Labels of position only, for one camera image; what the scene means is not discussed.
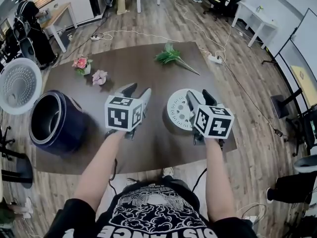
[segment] backpack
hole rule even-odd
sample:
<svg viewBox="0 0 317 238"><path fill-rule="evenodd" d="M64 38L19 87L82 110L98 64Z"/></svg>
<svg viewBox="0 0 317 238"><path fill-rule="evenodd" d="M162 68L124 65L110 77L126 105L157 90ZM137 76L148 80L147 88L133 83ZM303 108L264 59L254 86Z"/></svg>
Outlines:
<svg viewBox="0 0 317 238"><path fill-rule="evenodd" d="M31 30L30 23L26 20L26 18L22 14L27 3L29 2L28 1L24 2L19 12L18 12L18 9L19 9L19 6L18 6L18 8L16 9L14 13L13 32L18 40L21 40L22 38L27 37Z"/></svg>

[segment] wood plank flooring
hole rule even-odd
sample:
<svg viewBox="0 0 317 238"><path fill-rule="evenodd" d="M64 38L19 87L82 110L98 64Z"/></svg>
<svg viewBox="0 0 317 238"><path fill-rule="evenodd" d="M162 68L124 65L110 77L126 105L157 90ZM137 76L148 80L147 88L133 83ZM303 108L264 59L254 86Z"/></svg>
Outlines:
<svg viewBox="0 0 317 238"><path fill-rule="evenodd" d="M203 15L204 9L201 4L193 3L191 0L176 0L185 6L184 8L176 5L174 1L161 0L161 5L157 6L156 0L141 0L142 12L137 13L136 0L127 0L127 9L130 12L119 16L109 12L109 18L101 26L100 24L104 21L79 27L74 33L67 52L61 54L59 63L70 61L79 54L89 55L135 45L166 42L165 39L153 36L112 32L110 33L113 36L111 41L91 42L89 40L83 44L99 26L98 32L101 33L110 30L127 30L165 36L168 39L179 41L195 41L200 48L213 55L217 50L222 50L219 45L208 40L195 24L185 19L184 13L188 10L186 17L199 24L210 39L222 46L227 42L225 49L228 66L269 122L289 134L285 120L277 118L270 100L271 95L288 96L289 91L275 66L261 65L261 61L269 59L269 55L260 49L260 44L254 43L252 48L248 48L248 37L241 37L238 31L231 28L224 19L214 21L212 15ZM53 43L53 46L59 50L56 42ZM299 156L293 158L292 153L295 146L291 143L284 143L282 138L274 134L268 121L254 107L230 71L224 65L210 62L208 54L204 52L203 54L210 70L215 75L215 83L225 106L230 108L236 116L232 129L238 149L224 155L234 191L236 209L253 202L266 204L265 190L274 184L276 178L294 172L292 164L303 155L304 150L301 148ZM48 73L49 70L43 72L44 82ZM291 104L289 107L291 113L295 114L295 106ZM1 111L0 114L1 125L12 127L8 135L9 138L16 139L12 149L25 152L34 166L34 184L31 189L24 189L17 183L4 182L4 195L8 202L15 198L24 204L25 197L29 196L34 205L32 219L17 221L14 224L14 232L18 238L33 237L34 235L42 237L52 223L57 210L72 197L79 179L78 176L48 174L36 170L35 147L28 135L28 117L28 113L21 116L10 116ZM4 160L3 166L4 169L14 171L14 163ZM175 167L175 176L186 181L192 188L205 167L205 161ZM117 175L112 184L120 192L126 186L127 178L146 179L159 174L160 171L148 171ZM206 215L205 179L206 175L202 177L195 191L200 199L203 215ZM107 209L112 197L113 191L108 188L98 214ZM238 211L238 216L241 216L247 209L248 207ZM281 237L285 231L284 222L294 218L295 210L296 208L292 210L291 205L285 203L274 202L267 205L265 216L255 227L259 237ZM259 208L255 208L248 214L257 215L259 212Z"/></svg>

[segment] dark blue container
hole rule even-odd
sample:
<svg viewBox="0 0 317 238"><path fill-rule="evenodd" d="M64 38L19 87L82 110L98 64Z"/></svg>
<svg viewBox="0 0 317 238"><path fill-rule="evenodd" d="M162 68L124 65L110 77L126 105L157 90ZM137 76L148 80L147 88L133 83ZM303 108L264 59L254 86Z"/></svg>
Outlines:
<svg viewBox="0 0 317 238"><path fill-rule="evenodd" d="M72 98L51 90L35 102L30 114L29 133L37 147L63 156L79 148L86 124L86 114Z"/></svg>

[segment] pink flower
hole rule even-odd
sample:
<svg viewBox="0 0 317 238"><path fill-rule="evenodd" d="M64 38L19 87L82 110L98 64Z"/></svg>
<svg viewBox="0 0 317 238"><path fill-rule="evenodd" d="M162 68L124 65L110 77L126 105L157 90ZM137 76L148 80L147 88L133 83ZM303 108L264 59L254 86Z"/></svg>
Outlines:
<svg viewBox="0 0 317 238"><path fill-rule="evenodd" d="M97 70L93 75L93 85L103 85L106 82L106 76L108 72L103 70Z"/></svg>
<svg viewBox="0 0 317 238"><path fill-rule="evenodd" d="M83 69L86 67L87 64L87 58L80 58L78 59L77 67Z"/></svg>
<svg viewBox="0 0 317 238"><path fill-rule="evenodd" d="M78 60L75 59L73 65L72 65L72 67L77 67L77 63L78 63Z"/></svg>

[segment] white plastic basket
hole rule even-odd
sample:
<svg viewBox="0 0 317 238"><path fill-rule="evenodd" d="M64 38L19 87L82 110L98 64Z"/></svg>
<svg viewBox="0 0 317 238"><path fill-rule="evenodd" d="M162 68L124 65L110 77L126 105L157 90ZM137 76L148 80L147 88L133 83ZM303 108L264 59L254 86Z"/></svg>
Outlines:
<svg viewBox="0 0 317 238"><path fill-rule="evenodd" d="M0 73L0 106L11 114L20 115L33 107L42 90L42 74L30 59L17 58Z"/></svg>

